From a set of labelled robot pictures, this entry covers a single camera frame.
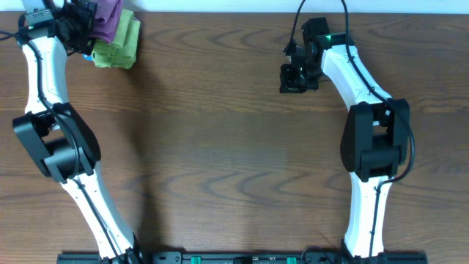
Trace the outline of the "purple microfiber cloth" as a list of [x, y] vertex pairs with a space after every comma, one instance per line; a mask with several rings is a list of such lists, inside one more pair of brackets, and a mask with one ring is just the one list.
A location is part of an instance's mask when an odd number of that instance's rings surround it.
[[116, 35], [123, 0], [97, 0], [94, 28], [90, 37], [111, 43]]

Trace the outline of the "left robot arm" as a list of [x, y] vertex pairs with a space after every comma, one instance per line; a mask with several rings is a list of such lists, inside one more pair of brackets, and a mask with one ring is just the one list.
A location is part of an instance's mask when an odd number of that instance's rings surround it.
[[24, 1], [14, 34], [26, 57], [29, 98], [13, 130], [40, 172], [73, 198], [98, 245], [98, 263], [147, 263], [101, 175], [97, 138], [69, 102], [65, 69], [70, 54], [90, 55], [97, 3]]

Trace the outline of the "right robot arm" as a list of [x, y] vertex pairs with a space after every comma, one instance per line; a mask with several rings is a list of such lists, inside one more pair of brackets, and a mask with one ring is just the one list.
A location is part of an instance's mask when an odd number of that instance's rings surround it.
[[294, 39], [284, 48], [288, 63], [281, 66], [281, 93], [316, 90], [327, 76], [347, 107], [340, 144], [344, 168], [350, 173], [351, 205], [347, 231], [337, 253], [324, 258], [334, 263], [425, 263], [421, 253], [386, 252], [383, 222], [392, 183], [411, 164], [415, 139], [410, 129], [410, 107], [394, 99], [371, 77], [348, 32], [332, 33], [324, 17], [302, 27], [304, 45]]

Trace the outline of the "blue folded cloth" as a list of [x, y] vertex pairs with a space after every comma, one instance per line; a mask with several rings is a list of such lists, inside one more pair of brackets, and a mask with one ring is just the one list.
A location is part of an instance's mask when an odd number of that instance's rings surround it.
[[86, 54], [84, 54], [84, 55], [83, 55], [83, 58], [84, 58], [86, 61], [93, 62], [93, 58], [92, 58], [91, 55], [86, 55]]

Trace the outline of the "green folded cloth lower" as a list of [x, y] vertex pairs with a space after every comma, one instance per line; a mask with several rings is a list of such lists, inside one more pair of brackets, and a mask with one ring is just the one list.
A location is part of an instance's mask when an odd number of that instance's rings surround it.
[[140, 21], [130, 20], [124, 45], [121, 48], [96, 42], [92, 51], [92, 60], [95, 66], [130, 69], [136, 61], [140, 25]]

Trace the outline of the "green folded cloth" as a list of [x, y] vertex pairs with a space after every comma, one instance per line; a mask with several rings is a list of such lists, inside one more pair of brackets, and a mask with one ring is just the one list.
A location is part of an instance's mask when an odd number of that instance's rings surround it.
[[121, 48], [96, 42], [92, 51], [92, 60], [95, 66], [130, 69], [136, 61], [140, 25], [140, 21], [130, 20], [124, 45]]
[[131, 10], [123, 9], [121, 15], [119, 17], [119, 23], [117, 26], [116, 34], [114, 36], [113, 41], [111, 42], [111, 46], [114, 48], [122, 48], [125, 44], [125, 38], [128, 32], [129, 25], [133, 20], [134, 13]]

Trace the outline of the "green folded cloth top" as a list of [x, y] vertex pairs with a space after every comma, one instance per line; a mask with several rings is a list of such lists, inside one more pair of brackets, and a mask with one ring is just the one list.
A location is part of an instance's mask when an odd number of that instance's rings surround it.
[[114, 48], [122, 48], [125, 44], [125, 38], [128, 32], [129, 25], [133, 20], [134, 13], [131, 10], [123, 9], [121, 15], [119, 17], [119, 23], [117, 26], [116, 34], [114, 36], [113, 41], [111, 42], [111, 46]]

